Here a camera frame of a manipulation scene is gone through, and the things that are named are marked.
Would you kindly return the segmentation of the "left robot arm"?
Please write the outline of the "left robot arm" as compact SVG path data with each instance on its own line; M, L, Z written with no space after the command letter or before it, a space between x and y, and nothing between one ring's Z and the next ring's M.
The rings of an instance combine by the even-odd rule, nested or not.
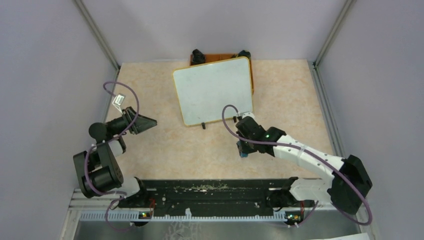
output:
M157 126L157 120L140 115L131 106L108 122L95 122L88 130L95 139L93 149L77 153L73 163L79 188L86 198L100 197L118 191L125 178L116 157L126 152L122 137L127 131L137 135Z

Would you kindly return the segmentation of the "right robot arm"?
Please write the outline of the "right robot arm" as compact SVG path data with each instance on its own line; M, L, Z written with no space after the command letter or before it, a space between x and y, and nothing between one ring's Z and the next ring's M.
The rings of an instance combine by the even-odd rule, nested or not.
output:
M318 175L314 179L292 177L291 183L281 193L281 199L287 206L295 206L299 201L319 201L331 203L338 210L355 215L364 204L362 200L373 184L358 157L350 155L343 158L321 152L276 127L265 130L252 116L239 117L235 126L241 157L255 152L268 154Z

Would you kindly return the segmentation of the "white whiteboard with yellow frame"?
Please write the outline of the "white whiteboard with yellow frame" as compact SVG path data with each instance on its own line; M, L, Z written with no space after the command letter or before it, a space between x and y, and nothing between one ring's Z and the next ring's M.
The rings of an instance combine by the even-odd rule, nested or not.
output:
M176 69L172 78L187 127L231 119L254 109L251 62L247 57Z

